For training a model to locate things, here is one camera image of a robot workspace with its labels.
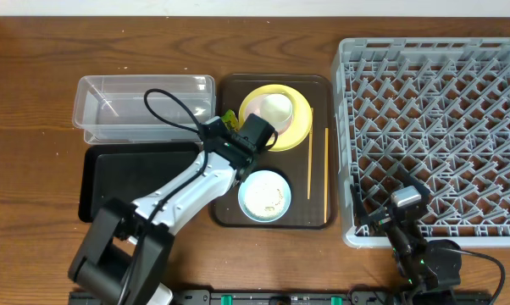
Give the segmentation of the light blue bowl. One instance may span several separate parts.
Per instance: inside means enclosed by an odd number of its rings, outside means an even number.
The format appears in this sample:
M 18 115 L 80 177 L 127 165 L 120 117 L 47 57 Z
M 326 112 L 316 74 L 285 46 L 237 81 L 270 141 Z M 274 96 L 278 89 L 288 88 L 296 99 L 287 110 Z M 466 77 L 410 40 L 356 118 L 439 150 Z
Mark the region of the light blue bowl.
M 239 186 L 241 211 L 258 223 L 282 218 L 291 205 L 292 191 L 287 180 L 272 170 L 251 173 Z

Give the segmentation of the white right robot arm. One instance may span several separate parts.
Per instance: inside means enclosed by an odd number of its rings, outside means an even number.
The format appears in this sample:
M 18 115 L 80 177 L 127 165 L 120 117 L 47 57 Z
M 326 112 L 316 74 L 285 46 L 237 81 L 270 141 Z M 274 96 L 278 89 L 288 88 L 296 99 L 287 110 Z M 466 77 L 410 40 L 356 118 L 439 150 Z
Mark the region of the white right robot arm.
M 384 232 L 393 249 L 393 257 L 408 284 L 385 302 L 393 304 L 456 304 L 453 287 L 460 284 L 459 246 L 449 240 L 427 241 L 418 220 L 427 213 L 430 191 L 418 182 L 391 194 L 391 203 L 368 213 L 360 195 L 350 188 L 361 225 Z

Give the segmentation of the yellow green snack wrapper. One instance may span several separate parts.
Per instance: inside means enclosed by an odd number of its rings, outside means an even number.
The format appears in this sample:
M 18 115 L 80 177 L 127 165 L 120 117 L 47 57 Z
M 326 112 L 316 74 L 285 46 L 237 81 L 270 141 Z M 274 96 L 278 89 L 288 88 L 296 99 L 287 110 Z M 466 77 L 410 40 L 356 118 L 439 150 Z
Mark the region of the yellow green snack wrapper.
M 228 130 L 237 132 L 240 128 L 238 118 L 232 109 L 228 109 L 222 116 L 221 120 Z

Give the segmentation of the wooden chopstick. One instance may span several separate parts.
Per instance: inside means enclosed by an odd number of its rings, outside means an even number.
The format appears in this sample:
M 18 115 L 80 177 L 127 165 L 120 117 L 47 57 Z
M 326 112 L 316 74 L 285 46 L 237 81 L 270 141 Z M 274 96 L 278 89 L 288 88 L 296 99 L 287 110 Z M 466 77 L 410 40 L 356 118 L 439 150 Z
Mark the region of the wooden chopstick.
M 311 198 L 311 182 L 313 173 L 313 108 L 311 110 L 312 122 L 308 132 L 308 177 L 307 177 L 307 199 Z
M 328 222 L 329 215 L 329 129 L 324 129 L 324 224 Z

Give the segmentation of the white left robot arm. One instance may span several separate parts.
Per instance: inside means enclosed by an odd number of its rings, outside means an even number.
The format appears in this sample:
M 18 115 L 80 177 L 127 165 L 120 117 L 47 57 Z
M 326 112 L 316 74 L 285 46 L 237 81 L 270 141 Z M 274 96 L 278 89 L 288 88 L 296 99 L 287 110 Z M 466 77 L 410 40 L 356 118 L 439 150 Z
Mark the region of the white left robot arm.
M 104 203 L 69 266 L 69 278 L 104 304 L 169 304 L 161 282 L 175 235 L 253 170 L 274 128 L 252 114 L 238 131 L 219 117 L 199 127 L 203 150 L 166 185 Z

